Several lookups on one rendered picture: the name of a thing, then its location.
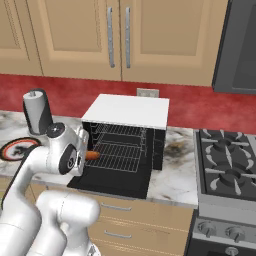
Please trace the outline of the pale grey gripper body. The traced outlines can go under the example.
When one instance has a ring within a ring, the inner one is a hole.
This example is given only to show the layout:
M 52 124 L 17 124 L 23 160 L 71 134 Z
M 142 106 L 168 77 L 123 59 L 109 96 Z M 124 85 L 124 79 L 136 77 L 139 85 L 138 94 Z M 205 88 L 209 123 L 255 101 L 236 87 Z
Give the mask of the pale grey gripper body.
M 86 148 L 82 148 L 82 149 L 79 150 L 78 160 L 77 160 L 77 168 L 78 168 L 78 173 L 79 174 L 83 173 L 84 163 L 85 163 L 85 160 L 86 160 L 86 152 L 87 152 Z

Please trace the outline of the black toaster oven door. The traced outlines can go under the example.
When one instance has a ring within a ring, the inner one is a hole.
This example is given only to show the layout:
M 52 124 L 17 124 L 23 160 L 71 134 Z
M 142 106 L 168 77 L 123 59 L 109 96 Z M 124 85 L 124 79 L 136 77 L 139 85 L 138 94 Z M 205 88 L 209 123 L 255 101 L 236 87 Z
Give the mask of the black toaster oven door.
M 85 167 L 83 175 L 74 177 L 69 188 L 99 192 L 130 198 L 145 199 L 151 176 L 151 169 L 142 165 L 136 173 Z

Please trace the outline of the white and black toaster oven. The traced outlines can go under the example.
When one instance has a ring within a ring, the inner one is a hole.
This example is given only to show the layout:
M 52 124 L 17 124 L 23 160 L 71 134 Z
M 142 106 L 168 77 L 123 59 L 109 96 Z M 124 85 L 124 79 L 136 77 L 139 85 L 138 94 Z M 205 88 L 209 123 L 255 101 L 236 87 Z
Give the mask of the white and black toaster oven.
M 100 94 L 81 121 L 154 129 L 152 168 L 161 170 L 168 110 L 169 100 L 165 98 Z

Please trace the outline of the beige cupboard door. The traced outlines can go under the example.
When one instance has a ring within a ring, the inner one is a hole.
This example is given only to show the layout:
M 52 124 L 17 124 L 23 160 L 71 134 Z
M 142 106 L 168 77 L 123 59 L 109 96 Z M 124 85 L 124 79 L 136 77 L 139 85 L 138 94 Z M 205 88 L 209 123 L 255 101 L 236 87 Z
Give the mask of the beige cupboard door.
M 0 0 L 0 74 L 43 75 L 27 0 Z
M 120 0 L 122 78 L 209 86 L 228 0 Z M 130 68 L 125 9 L 130 7 Z
M 119 0 L 27 0 L 43 74 L 121 79 Z M 107 8 L 112 7 L 115 67 L 108 54 Z

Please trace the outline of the orange-brown oblong food item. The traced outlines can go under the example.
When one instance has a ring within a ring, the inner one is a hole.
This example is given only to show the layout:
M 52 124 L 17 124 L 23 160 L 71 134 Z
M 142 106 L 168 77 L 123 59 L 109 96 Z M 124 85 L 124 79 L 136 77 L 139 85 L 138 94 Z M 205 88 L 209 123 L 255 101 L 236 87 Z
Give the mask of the orange-brown oblong food item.
M 85 155 L 85 159 L 86 160 L 96 160 L 100 157 L 100 153 L 99 152 L 95 152 L 95 151 L 87 151 L 86 155 Z

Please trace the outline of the grey and black paper towel holder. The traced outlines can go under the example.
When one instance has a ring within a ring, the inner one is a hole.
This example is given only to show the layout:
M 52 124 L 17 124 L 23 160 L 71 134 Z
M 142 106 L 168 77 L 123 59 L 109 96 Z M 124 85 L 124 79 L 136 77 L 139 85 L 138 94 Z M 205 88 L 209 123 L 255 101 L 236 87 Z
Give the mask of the grey and black paper towel holder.
M 53 123 L 48 97 L 43 89 L 31 89 L 23 95 L 23 111 L 32 135 L 44 135 Z

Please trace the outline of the orange black and white plate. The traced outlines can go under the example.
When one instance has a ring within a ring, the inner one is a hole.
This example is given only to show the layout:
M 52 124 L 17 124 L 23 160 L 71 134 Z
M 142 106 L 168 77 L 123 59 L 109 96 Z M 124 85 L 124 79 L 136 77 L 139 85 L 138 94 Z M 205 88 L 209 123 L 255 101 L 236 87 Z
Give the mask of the orange black and white plate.
M 20 161 L 31 146 L 40 146 L 41 142 L 32 137 L 22 137 L 11 140 L 0 148 L 0 159 L 3 161 Z

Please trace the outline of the beige drawer front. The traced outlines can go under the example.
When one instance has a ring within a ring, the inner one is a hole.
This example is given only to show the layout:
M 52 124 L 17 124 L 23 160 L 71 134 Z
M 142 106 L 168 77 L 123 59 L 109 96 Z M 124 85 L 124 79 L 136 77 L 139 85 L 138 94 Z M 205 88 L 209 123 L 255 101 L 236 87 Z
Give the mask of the beige drawer front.
M 131 239 L 122 239 L 104 234 L 104 230 L 123 235 L 132 235 Z M 149 225 L 130 224 L 123 221 L 107 221 L 100 219 L 89 228 L 90 237 L 136 249 L 162 251 L 182 254 L 188 236 L 187 231 L 160 229 Z
M 133 249 L 126 246 L 114 245 L 107 242 L 94 241 L 102 256 L 183 256 L 164 252 L 150 252 L 147 250 Z
M 99 204 L 101 202 L 120 206 L 132 207 L 131 211 L 120 211 L 101 206 L 101 215 L 105 219 L 119 219 L 134 224 L 148 224 L 161 229 L 188 231 L 193 210 L 179 206 L 159 204 L 145 200 L 123 200 L 113 197 L 93 195 Z

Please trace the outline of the grey stove knob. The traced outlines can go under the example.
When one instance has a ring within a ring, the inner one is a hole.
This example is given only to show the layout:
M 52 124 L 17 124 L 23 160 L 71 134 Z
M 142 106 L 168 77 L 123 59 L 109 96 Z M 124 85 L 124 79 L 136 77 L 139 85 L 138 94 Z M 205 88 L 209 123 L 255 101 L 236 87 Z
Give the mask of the grey stove knob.
M 235 243 L 245 239 L 245 232 L 240 227 L 230 227 L 226 229 L 226 235 L 233 239 Z
M 207 238 L 210 238 L 212 235 L 216 234 L 216 227 L 210 221 L 201 222 L 198 225 L 198 229 Z

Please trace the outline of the grey and black stove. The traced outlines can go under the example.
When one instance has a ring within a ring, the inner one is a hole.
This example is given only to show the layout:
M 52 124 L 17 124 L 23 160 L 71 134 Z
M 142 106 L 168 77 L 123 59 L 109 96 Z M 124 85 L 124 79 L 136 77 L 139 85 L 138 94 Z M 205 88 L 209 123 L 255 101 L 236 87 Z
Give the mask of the grey and black stove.
M 199 129 L 194 143 L 198 208 L 184 256 L 256 256 L 256 135 Z M 205 221 L 216 227 L 210 238 L 198 229 Z M 230 227 L 245 239 L 235 243 Z

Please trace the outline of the grey wall outlet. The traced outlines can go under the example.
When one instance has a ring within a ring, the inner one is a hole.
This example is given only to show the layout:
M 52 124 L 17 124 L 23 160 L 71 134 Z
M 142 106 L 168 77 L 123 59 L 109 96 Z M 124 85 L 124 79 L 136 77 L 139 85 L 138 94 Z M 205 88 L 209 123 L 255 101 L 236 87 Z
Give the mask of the grey wall outlet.
M 159 97 L 159 90 L 158 89 L 146 89 L 146 88 L 137 88 L 136 95 L 139 97 L 152 97 L 158 98 Z

